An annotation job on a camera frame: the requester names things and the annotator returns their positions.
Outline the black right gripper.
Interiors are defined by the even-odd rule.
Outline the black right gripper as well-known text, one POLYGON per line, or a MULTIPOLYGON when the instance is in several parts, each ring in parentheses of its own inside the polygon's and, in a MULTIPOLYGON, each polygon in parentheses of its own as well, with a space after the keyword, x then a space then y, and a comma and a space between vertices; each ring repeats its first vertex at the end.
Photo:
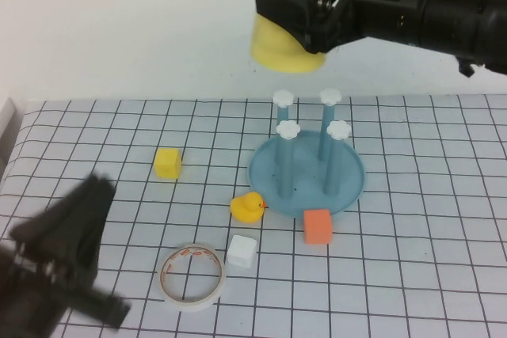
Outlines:
POLYGON ((255 0, 258 15, 293 36, 309 53, 372 37, 419 47, 426 0, 255 0))

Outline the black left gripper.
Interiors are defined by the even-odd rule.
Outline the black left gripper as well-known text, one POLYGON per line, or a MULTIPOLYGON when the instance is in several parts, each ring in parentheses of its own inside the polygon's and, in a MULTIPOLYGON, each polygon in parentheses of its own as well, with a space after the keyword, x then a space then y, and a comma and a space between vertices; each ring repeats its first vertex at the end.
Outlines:
POLYGON ((49 337, 68 309, 117 330, 131 304, 96 288, 98 257, 115 186, 91 175, 47 210, 17 224, 10 236, 26 253, 1 246, 1 336, 49 337))

